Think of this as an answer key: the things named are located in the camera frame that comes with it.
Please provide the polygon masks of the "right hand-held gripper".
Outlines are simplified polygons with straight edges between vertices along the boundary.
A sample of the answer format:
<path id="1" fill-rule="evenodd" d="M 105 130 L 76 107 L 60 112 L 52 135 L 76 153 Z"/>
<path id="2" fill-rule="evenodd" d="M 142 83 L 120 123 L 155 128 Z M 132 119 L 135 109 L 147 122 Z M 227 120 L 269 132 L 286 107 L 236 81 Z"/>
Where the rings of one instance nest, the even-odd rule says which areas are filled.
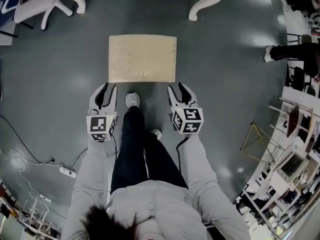
<path id="1" fill-rule="evenodd" d="M 181 99 L 178 100 L 174 89 L 169 85 L 167 94 L 171 106 L 171 122 L 181 135 L 198 134 L 204 123 L 203 109 L 199 107 L 195 93 L 182 82 L 178 83 Z"/>

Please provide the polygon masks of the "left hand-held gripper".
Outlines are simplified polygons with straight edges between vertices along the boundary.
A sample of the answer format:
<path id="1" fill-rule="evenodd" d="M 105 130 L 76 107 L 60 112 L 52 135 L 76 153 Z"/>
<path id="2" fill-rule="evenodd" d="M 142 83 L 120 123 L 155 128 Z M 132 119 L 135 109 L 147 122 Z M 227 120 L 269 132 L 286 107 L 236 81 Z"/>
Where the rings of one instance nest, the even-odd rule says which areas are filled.
<path id="1" fill-rule="evenodd" d="M 117 86 L 110 91 L 107 104 L 103 105 L 108 83 L 99 86 L 89 99 L 88 115 L 86 116 L 87 133 L 89 137 L 98 142 L 110 141 L 117 125 Z"/>

